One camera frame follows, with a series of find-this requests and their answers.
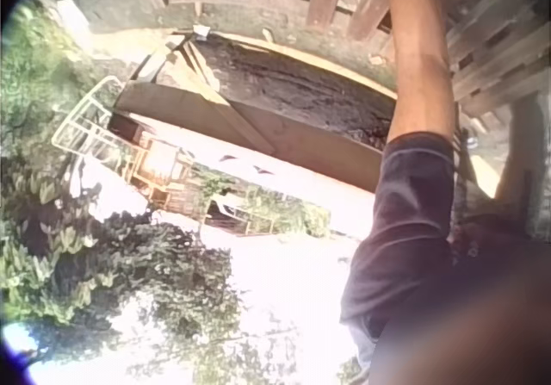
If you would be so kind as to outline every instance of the person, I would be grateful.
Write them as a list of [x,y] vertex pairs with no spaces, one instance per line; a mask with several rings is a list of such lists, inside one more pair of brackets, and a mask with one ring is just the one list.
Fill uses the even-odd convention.
[[[478,206],[450,235],[456,113],[442,6],[390,0],[390,9],[398,101],[373,229],[342,299],[363,368],[356,383],[551,383],[551,249],[529,240],[512,202],[522,192],[506,189],[504,203]],[[525,169],[510,158],[517,183]]]

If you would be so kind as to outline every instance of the dark shirt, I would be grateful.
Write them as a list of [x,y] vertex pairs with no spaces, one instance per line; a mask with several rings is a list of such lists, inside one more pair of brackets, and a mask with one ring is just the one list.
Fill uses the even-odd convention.
[[[448,242],[454,174],[453,147],[438,135],[408,134],[385,149],[373,229],[352,260],[342,300],[341,321],[350,329],[364,369],[397,307],[422,283],[454,265]],[[504,236],[490,228],[491,222],[468,223],[461,238],[467,245],[457,250],[468,256],[502,255],[517,245],[517,236]],[[484,251],[479,253],[480,240]]]

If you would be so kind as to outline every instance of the wooden structure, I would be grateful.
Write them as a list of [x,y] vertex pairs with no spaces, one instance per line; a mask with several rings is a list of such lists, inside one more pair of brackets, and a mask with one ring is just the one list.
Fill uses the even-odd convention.
[[[305,27],[333,30],[351,40],[376,34],[387,40],[372,51],[393,59],[388,0],[360,0],[356,10],[338,0],[152,0],[158,7],[178,3],[221,3],[273,9],[300,19]],[[548,91],[550,36],[548,4],[538,0],[443,0],[454,91],[463,112],[480,117],[508,102]]]

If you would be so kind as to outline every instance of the sleeve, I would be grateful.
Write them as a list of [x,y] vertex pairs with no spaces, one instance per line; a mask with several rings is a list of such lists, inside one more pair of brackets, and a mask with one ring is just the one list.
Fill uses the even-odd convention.
[[383,154],[373,229],[358,247],[342,299],[368,364],[373,344],[418,285],[451,264],[447,242],[454,194],[453,147],[435,134],[408,134]]

